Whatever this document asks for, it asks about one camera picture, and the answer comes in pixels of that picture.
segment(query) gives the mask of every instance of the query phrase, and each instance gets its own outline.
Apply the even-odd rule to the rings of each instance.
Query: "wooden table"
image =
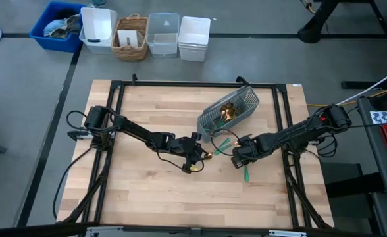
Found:
[[[94,105],[105,105],[110,80],[94,80],[86,113]],[[308,116],[303,88],[287,85],[293,122]],[[121,115],[150,131],[172,132],[176,137],[196,131],[202,110],[235,88],[192,88],[164,86],[126,86]],[[255,89],[260,105],[232,130],[239,135],[276,132],[274,101],[269,89]],[[284,108],[281,95],[280,106]],[[286,118],[282,109],[283,126]],[[220,144],[226,137],[215,141]],[[74,157],[84,152],[91,140],[78,140]],[[202,143],[212,151],[211,143]],[[85,195],[95,151],[89,152],[70,170],[58,220],[63,220]],[[179,165],[183,158],[162,155]],[[301,168],[307,197],[323,219],[333,226],[331,210],[319,160],[304,153]],[[102,224],[149,226],[203,226],[224,228],[291,228],[290,208],[280,150],[248,165],[250,181],[244,170],[235,169],[230,157],[214,156],[202,172],[185,174],[160,161],[145,144],[118,133],[101,214]],[[93,219],[97,197],[91,205]],[[303,226],[300,201],[296,197],[299,222]]]

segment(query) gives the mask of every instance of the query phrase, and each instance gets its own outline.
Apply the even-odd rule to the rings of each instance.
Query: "wire mesh basket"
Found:
[[[236,109],[236,117],[228,122],[222,123],[222,120],[224,119],[222,117],[221,107],[229,103]],[[250,116],[258,105],[259,99],[253,91],[253,88],[250,86],[242,86],[206,108],[198,117],[197,131],[202,134],[202,140],[204,142],[210,142],[211,134],[215,130],[219,128],[232,128],[240,121]],[[213,134],[213,137],[217,137],[221,133],[216,132]]]

